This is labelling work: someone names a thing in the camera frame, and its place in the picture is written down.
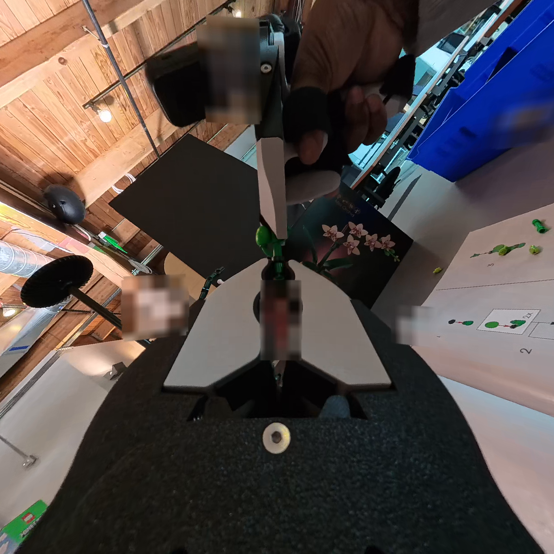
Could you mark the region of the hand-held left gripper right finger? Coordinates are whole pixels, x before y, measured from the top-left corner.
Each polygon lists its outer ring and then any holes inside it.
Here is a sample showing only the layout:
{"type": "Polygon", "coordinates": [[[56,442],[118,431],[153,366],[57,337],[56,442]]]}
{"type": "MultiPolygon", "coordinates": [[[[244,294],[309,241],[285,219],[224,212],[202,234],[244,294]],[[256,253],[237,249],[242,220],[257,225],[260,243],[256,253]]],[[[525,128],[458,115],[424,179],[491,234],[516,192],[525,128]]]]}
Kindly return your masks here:
{"type": "Polygon", "coordinates": [[[300,281],[301,357],[348,387],[389,387],[391,378],[354,309],[334,283],[297,261],[300,281]]]}

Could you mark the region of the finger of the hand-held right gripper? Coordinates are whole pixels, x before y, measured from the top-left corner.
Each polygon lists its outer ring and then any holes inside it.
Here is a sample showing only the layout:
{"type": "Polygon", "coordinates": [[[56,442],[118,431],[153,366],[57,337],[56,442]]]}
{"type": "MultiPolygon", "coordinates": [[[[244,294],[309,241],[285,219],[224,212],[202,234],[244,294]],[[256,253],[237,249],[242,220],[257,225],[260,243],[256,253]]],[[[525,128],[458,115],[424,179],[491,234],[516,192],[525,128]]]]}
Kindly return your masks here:
{"type": "Polygon", "coordinates": [[[284,144],[281,138],[257,141],[260,216],[275,237],[287,239],[284,144]]]}

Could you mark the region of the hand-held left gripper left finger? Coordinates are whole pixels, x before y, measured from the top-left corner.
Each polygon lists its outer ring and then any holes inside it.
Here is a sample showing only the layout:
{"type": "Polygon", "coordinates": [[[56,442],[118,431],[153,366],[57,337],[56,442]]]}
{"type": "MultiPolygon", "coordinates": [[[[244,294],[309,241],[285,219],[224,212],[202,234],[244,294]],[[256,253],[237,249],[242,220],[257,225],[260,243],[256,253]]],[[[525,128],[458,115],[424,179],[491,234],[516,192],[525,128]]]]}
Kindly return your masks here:
{"type": "Polygon", "coordinates": [[[267,260],[257,261],[207,296],[164,388],[209,388],[258,357],[254,299],[266,265],[267,260]]]}

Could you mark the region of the person's right forearm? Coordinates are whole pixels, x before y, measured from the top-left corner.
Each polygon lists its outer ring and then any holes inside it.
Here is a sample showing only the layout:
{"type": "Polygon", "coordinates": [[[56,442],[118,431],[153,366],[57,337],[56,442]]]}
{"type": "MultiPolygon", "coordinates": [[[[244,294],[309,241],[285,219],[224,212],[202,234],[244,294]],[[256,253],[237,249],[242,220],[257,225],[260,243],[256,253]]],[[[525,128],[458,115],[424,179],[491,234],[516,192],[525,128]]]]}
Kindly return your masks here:
{"type": "Polygon", "coordinates": [[[403,50],[418,57],[494,1],[405,1],[403,50]]]}

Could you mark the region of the person's right hand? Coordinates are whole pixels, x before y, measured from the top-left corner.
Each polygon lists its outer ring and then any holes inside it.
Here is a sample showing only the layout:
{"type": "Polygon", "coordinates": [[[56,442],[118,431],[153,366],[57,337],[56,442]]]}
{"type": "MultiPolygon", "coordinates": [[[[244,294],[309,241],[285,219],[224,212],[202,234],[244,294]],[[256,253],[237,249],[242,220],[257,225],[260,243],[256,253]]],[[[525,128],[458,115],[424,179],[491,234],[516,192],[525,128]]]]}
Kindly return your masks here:
{"type": "Polygon", "coordinates": [[[385,105],[362,86],[382,81],[417,38],[419,1],[316,1],[295,58],[291,91],[346,89],[345,142],[370,145],[387,124],[385,105]]]}

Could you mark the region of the black ceiling pipe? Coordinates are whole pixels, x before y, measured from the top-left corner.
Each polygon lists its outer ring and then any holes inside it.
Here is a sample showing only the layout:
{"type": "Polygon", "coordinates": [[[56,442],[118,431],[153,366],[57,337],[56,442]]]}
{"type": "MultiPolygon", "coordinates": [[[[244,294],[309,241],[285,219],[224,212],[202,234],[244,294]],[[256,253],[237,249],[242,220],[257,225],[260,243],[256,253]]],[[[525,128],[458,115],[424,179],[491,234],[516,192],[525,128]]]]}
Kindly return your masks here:
{"type": "Polygon", "coordinates": [[[123,88],[124,92],[126,93],[126,96],[128,97],[128,101],[136,115],[136,118],[140,124],[140,126],[142,127],[142,131],[143,133],[145,134],[145,136],[147,137],[148,139],[148,142],[150,144],[150,146],[152,147],[153,149],[153,152],[156,156],[156,159],[159,160],[161,158],[161,154],[160,152],[158,151],[158,148],[156,146],[156,143],[154,142],[153,140],[153,137],[151,136],[150,132],[149,132],[149,129],[146,125],[146,122],[144,121],[144,118],[142,117],[142,114],[141,114],[141,111],[139,109],[139,107],[137,106],[136,102],[135,102],[135,99],[128,87],[128,84],[127,84],[127,80],[125,79],[125,77],[123,76],[123,73],[121,72],[121,69],[114,57],[114,54],[113,54],[113,51],[107,41],[107,38],[104,34],[104,32],[102,31],[102,28],[101,28],[101,25],[96,17],[96,14],[94,13],[93,9],[92,9],[92,6],[90,4],[89,1],[81,1],[81,3],[83,4],[84,6],[84,9],[86,10],[87,12],[87,15],[89,17],[89,19],[91,20],[91,23],[93,24],[93,27],[98,35],[98,40],[101,44],[101,46],[103,47],[104,51],[106,52],[106,55],[110,61],[110,64],[111,66],[113,67],[114,69],[114,72],[117,76],[117,79],[119,81],[119,84],[120,86],[123,88]]]}

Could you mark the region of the ceiling track spotlight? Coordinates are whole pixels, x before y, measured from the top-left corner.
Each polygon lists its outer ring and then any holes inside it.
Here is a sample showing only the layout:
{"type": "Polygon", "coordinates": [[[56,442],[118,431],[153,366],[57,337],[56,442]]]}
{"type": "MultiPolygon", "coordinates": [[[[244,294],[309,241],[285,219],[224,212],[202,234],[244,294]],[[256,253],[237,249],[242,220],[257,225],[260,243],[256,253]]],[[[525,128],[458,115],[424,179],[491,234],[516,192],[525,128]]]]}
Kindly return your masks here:
{"type": "Polygon", "coordinates": [[[110,95],[107,95],[101,98],[89,100],[84,108],[92,110],[92,112],[98,116],[101,122],[108,123],[113,119],[113,114],[111,111],[113,103],[114,99],[110,95]]]}

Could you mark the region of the pale wooden board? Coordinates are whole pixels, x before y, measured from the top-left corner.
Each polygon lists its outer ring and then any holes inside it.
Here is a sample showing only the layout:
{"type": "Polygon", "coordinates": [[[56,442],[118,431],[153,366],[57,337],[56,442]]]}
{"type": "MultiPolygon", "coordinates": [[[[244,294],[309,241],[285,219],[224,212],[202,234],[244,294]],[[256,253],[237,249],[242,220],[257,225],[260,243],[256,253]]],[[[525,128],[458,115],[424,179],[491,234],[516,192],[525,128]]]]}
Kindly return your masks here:
{"type": "Polygon", "coordinates": [[[192,293],[193,290],[201,290],[207,280],[206,277],[200,275],[172,253],[168,253],[165,257],[163,268],[167,275],[183,276],[190,293],[192,293]]]}

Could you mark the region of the black square panel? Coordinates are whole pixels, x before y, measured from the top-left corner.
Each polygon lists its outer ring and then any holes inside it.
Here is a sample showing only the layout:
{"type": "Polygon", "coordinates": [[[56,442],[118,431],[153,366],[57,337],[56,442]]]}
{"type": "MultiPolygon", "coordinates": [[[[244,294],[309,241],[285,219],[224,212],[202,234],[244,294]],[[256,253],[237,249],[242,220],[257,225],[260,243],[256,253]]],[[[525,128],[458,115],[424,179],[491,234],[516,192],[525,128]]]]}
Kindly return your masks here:
{"type": "Polygon", "coordinates": [[[265,258],[257,170],[185,135],[110,206],[201,276],[229,279],[265,258]]]}

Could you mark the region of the black office chair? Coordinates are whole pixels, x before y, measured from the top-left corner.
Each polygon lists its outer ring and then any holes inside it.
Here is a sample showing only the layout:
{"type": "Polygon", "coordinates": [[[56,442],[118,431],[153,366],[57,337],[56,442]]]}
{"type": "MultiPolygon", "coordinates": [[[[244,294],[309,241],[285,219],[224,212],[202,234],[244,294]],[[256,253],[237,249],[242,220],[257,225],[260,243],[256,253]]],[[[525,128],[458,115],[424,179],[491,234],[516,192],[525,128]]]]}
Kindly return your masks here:
{"type": "Polygon", "coordinates": [[[382,208],[397,184],[400,171],[400,166],[394,167],[379,183],[368,176],[368,180],[362,187],[366,202],[375,208],[382,208]]]}

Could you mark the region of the green exit sign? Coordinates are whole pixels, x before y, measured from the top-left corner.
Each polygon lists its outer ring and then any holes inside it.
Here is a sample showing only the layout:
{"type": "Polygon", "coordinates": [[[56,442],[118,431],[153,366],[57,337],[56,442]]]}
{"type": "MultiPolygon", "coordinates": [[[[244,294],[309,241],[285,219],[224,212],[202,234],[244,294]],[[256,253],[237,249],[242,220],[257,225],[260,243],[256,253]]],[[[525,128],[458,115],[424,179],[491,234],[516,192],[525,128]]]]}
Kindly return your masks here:
{"type": "Polygon", "coordinates": [[[100,232],[98,234],[98,241],[102,246],[112,250],[113,252],[128,254],[128,252],[117,242],[116,239],[109,236],[105,232],[100,232]]]}

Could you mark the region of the white instruction sheet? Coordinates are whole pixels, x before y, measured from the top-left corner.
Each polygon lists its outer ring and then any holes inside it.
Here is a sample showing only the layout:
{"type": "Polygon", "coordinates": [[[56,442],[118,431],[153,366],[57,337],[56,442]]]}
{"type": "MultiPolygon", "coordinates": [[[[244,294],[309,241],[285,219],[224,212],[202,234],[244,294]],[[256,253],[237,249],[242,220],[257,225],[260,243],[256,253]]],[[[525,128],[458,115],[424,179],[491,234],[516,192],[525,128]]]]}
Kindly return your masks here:
{"type": "Polygon", "coordinates": [[[553,393],[553,204],[469,232],[413,322],[414,350],[443,375],[490,370],[553,393]],[[550,230],[539,234],[533,219],[550,230]],[[495,246],[525,243],[504,256],[495,246]],[[531,255],[531,245],[542,247],[531,255]]]}

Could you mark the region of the black disc on pole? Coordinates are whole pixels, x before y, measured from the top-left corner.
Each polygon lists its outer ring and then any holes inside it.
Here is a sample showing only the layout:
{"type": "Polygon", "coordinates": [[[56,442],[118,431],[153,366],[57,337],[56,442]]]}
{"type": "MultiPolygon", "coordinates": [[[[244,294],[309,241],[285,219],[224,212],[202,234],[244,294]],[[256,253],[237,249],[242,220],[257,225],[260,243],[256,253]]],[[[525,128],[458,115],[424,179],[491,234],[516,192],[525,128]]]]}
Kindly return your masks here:
{"type": "Polygon", "coordinates": [[[70,255],[55,259],[38,268],[26,280],[20,291],[21,300],[31,308],[47,308],[74,296],[122,331],[122,322],[116,315],[81,291],[92,274],[93,264],[85,256],[70,255]]]}

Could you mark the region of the blue plastic bin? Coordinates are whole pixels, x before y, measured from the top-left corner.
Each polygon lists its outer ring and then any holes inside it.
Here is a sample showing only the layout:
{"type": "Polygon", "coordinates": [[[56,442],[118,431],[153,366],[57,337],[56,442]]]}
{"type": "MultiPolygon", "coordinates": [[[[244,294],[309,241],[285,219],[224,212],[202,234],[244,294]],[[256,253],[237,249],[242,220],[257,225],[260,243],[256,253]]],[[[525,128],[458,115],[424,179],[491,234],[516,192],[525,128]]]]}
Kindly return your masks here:
{"type": "Polygon", "coordinates": [[[497,73],[465,100],[447,93],[407,157],[456,182],[509,149],[553,138],[553,67],[497,73]]]}
{"type": "Polygon", "coordinates": [[[484,85],[504,52],[523,48],[553,21],[553,1],[531,1],[465,72],[456,92],[468,98],[484,85]]]}

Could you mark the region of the green toy set box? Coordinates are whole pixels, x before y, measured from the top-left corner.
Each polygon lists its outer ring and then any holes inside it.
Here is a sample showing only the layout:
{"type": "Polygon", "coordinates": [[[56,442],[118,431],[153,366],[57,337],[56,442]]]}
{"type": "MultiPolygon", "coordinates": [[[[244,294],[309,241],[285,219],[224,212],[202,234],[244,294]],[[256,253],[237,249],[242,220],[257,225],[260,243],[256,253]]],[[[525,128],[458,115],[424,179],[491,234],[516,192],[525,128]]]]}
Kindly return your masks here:
{"type": "Polygon", "coordinates": [[[1,553],[16,553],[47,508],[48,504],[39,500],[5,525],[1,529],[1,553]]]}

